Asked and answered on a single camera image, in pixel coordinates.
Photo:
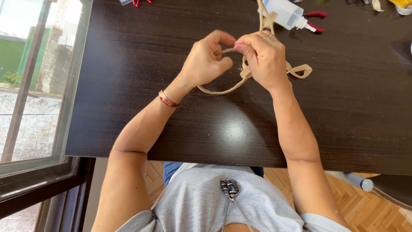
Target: jeans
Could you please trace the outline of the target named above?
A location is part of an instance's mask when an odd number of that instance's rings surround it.
[[[180,168],[180,166],[183,163],[181,162],[164,162],[163,165],[163,182],[164,186],[167,187],[167,185],[170,182],[170,178],[173,176],[173,174]],[[263,177],[263,167],[250,167],[252,171],[260,176]]]

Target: herringbone parquet floor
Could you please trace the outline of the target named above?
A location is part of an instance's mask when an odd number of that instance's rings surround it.
[[[264,171],[264,178],[278,187],[294,208],[288,170],[264,168]],[[357,175],[371,177],[375,174]],[[412,225],[399,213],[396,205],[335,177],[327,177],[335,201],[353,232],[412,232]],[[163,162],[147,162],[146,185],[153,204],[164,190]]]

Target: woman's left hand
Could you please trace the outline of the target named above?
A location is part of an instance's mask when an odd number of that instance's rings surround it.
[[[221,55],[214,55],[222,50],[219,43],[233,45],[235,41],[230,34],[215,30],[206,38],[194,43],[176,80],[194,88],[216,79],[233,65],[230,57],[222,58]]]

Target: gray t-shirt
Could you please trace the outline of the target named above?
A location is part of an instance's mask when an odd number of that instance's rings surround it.
[[[145,210],[117,232],[217,232],[223,226],[227,197],[221,179],[241,185],[235,200],[250,225],[260,232],[350,232],[323,216],[299,216],[281,191],[253,173],[250,167],[184,163],[173,175],[152,210]],[[231,202],[226,224],[246,224]]]

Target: glue bottle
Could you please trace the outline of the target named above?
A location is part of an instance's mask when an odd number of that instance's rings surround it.
[[[263,5],[269,14],[273,11],[278,13],[275,23],[288,30],[296,27],[298,29],[306,28],[312,32],[316,31],[315,28],[307,24],[308,20],[303,17],[303,9],[288,0],[263,0]]]

